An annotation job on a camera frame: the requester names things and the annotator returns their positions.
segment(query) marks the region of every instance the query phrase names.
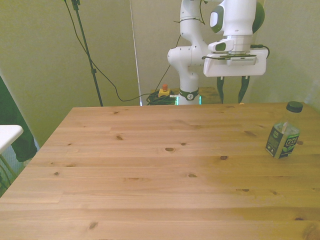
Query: beige wall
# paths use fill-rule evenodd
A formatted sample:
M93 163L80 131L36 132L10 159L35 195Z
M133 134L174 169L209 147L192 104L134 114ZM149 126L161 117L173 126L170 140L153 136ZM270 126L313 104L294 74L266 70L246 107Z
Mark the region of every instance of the beige wall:
M79 9L94 62L123 99L138 96L130 1L81 0ZM99 106L88 58L63 0L1 0L0 32L2 78L40 145L72 107ZM105 106L139 104L122 103L113 86L97 78Z
M271 49L265 75L250 83L246 102L301 101L320 112L319 1L266 0L257 43Z

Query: bottle cap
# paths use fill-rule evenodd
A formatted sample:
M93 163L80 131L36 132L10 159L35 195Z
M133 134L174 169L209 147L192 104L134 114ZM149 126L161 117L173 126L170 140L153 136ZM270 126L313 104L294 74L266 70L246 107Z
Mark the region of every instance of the bottle cap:
M303 107L304 107L304 105L301 102L290 101L290 102L288 102L286 109L290 112L293 112L293 113L300 113L302 111Z
M163 91L168 91L168 85L167 84L163 84L162 85L162 90Z

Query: plastic bottle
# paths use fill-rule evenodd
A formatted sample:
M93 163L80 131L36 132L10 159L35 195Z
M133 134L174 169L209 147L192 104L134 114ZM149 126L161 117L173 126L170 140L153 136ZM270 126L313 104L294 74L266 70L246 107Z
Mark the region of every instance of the plastic bottle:
M281 159L292 154L300 135L299 115L303 104L290 101L286 106L286 114L270 132L265 149L275 158Z

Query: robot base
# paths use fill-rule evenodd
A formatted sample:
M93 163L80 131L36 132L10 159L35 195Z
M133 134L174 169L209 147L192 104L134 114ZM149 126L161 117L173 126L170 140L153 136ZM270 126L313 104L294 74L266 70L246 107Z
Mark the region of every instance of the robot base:
M196 96L193 100L187 100L184 96L178 95L177 105L200 105L200 95Z

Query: black bottle cap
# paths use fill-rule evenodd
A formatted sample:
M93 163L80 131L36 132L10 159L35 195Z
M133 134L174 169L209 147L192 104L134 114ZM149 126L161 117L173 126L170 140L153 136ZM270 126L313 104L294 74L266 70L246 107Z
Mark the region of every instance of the black bottle cap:
M286 109L290 112L293 112L293 113L301 113L303 107L304 107L304 105L301 102L290 101L290 102L288 102Z

